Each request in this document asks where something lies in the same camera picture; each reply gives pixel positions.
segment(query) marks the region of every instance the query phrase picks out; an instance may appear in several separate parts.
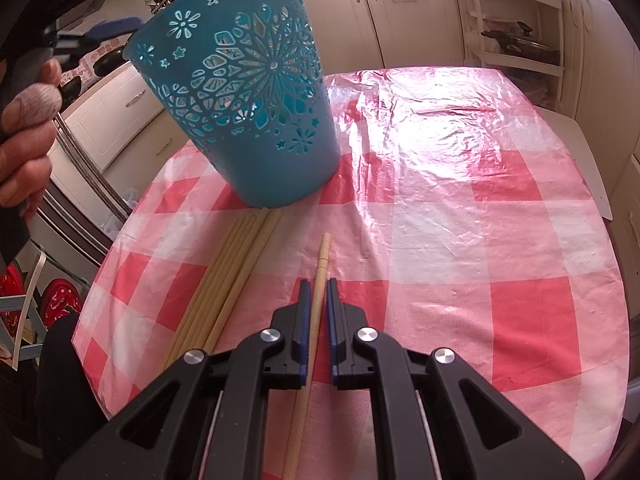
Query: silver screw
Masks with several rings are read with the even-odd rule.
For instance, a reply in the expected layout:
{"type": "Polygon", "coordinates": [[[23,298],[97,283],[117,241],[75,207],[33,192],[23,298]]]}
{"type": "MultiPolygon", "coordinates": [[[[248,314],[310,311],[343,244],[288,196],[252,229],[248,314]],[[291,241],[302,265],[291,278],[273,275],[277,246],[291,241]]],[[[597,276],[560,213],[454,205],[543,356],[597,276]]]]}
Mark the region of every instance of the silver screw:
{"type": "Polygon", "coordinates": [[[371,341],[378,339],[378,331],[375,328],[366,326],[358,330],[358,339],[365,343],[370,343],[371,341]]]}
{"type": "Polygon", "coordinates": [[[436,353],[434,354],[434,357],[436,358],[437,362],[448,365],[449,363],[453,362],[453,359],[456,358],[456,355],[453,350],[449,348],[438,348],[436,350],[436,353]]]}
{"type": "Polygon", "coordinates": [[[262,332],[260,332],[260,339],[262,339],[265,343],[273,343],[280,339],[282,334],[280,330],[277,328],[265,328],[262,332]]]}
{"type": "Polygon", "coordinates": [[[202,350],[188,350],[184,355],[184,362],[188,365],[196,365],[204,361],[204,352],[202,350]]]}

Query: human hand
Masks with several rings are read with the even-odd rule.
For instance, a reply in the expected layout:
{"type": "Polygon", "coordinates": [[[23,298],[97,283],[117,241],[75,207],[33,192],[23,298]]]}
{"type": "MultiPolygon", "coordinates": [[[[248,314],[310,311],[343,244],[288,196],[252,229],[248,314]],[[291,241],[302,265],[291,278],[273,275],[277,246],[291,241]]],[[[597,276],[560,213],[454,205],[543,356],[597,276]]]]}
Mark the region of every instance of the human hand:
{"type": "MultiPolygon", "coordinates": [[[[0,83],[6,74],[6,62],[0,62],[0,83]]],[[[51,121],[62,106],[56,88],[62,79],[60,63],[47,61],[38,75],[38,83],[20,92],[4,109],[0,127],[7,140],[0,144],[0,206],[13,207],[28,199],[22,211],[29,222],[44,197],[51,175],[47,156],[56,138],[51,121]]]]}

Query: checkered tablecloth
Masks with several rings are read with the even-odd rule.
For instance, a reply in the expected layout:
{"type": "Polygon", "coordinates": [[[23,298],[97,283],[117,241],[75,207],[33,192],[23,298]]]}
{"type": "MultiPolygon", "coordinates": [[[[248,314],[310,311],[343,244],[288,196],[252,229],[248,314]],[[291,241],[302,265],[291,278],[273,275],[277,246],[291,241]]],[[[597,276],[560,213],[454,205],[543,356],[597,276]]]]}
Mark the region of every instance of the checkered tablecloth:
{"type": "MultiPolygon", "coordinates": [[[[571,156],[500,72],[410,68],[326,78],[342,150],[324,188],[287,206],[217,351],[330,276],[405,347],[453,348],[592,479],[626,393],[622,280],[571,156]]],[[[189,143],[164,166],[96,277],[74,345],[116,413],[158,367],[206,265],[246,206],[189,143]]],[[[369,394],[330,384],[326,322],[299,480],[375,478],[369,394]]],[[[264,479],[282,474],[293,392],[272,392],[264,479]]]]}

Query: bundle of chopsticks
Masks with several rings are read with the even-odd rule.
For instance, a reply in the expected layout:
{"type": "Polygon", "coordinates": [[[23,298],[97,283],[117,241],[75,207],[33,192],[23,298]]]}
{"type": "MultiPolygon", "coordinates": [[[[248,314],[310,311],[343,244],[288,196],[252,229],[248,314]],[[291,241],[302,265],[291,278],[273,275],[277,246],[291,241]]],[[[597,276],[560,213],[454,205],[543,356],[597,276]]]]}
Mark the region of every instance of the bundle of chopsticks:
{"type": "Polygon", "coordinates": [[[162,370],[191,348],[213,351],[280,216],[279,210],[264,208],[231,225],[187,306],[162,370]]]}

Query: red patterned slipper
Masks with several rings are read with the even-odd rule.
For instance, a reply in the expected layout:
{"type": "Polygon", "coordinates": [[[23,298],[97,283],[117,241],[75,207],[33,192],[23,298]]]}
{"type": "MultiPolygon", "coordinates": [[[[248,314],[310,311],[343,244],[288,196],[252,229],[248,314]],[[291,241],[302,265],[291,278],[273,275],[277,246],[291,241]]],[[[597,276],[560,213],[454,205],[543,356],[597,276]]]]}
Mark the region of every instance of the red patterned slipper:
{"type": "Polygon", "coordinates": [[[68,280],[53,280],[42,293],[40,312],[44,312],[43,322],[47,328],[61,317],[81,310],[80,294],[68,280]]]}
{"type": "MultiPolygon", "coordinates": [[[[6,268],[6,272],[0,276],[0,296],[20,296],[24,294],[24,283],[20,276],[20,271],[16,269],[14,264],[6,268]]],[[[0,312],[0,319],[4,322],[4,326],[15,337],[18,330],[18,320],[20,319],[20,311],[17,312],[0,312]]]]}

